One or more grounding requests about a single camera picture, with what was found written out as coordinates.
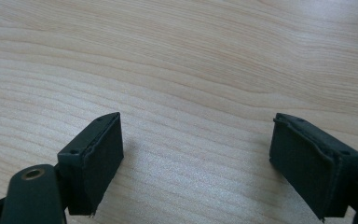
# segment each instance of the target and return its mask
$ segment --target table surface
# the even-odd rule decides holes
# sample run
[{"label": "table surface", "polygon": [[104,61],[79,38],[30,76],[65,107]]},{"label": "table surface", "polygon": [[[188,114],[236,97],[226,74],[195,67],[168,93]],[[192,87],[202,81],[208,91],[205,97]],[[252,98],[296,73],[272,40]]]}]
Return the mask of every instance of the table surface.
[{"label": "table surface", "polygon": [[0,198],[116,111],[125,159],[69,223],[321,223],[269,163],[272,119],[358,150],[358,1],[0,1]]}]

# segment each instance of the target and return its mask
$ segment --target wood grain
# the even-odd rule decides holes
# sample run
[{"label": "wood grain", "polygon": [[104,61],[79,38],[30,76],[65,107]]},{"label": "wood grain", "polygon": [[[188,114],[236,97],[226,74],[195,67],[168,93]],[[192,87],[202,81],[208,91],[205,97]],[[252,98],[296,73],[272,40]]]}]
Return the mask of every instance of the wood grain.
[{"label": "wood grain", "polygon": [[320,223],[269,164],[272,118],[358,150],[358,1],[0,1],[0,198],[115,111],[125,160],[69,223]]}]

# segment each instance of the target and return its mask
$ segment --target wooden table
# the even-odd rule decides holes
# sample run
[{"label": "wooden table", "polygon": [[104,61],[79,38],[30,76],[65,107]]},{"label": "wooden table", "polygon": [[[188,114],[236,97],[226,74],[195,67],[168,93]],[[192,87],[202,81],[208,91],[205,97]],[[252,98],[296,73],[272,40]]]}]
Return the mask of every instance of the wooden table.
[{"label": "wooden table", "polygon": [[358,1],[0,1],[0,198],[115,111],[125,159],[69,223],[321,223],[269,163],[272,118],[358,150]]}]

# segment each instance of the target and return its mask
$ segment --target light wood surface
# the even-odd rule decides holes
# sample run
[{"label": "light wood surface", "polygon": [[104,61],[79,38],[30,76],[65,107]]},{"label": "light wood surface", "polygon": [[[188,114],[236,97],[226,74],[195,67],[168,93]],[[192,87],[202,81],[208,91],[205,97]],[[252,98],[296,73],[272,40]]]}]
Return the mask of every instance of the light wood surface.
[{"label": "light wood surface", "polygon": [[0,198],[116,111],[125,159],[69,223],[321,223],[269,164],[272,118],[358,150],[358,1],[0,1]]}]

